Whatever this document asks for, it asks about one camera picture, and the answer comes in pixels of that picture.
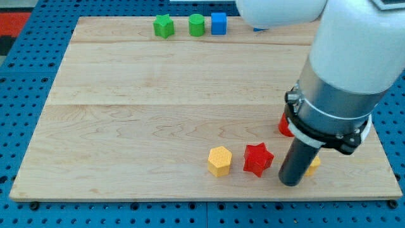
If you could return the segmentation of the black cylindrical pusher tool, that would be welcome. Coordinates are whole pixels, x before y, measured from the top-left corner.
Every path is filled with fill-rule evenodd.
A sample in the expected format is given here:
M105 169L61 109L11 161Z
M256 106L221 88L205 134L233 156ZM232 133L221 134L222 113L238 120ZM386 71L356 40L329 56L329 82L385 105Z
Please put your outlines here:
M280 181L286 186L298 185L319 150L295 137L279 170Z

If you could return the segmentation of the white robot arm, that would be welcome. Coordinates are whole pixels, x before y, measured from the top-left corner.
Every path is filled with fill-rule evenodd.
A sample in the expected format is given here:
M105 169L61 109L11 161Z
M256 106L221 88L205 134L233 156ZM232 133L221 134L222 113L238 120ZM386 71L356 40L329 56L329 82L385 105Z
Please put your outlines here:
M295 186L321 148L352 154L371 113L404 70L403 1L237 1L256 29L320 20L299 80L285 93L294 140L278 173Z

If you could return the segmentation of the blue block behind arm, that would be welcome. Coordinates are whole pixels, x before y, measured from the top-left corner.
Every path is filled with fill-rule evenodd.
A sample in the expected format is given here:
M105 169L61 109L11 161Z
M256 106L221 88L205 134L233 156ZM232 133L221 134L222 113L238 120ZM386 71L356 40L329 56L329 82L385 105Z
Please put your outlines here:
M268 30L268 28L253 28L254 32L260 32L260 31L264 31L264 30Z

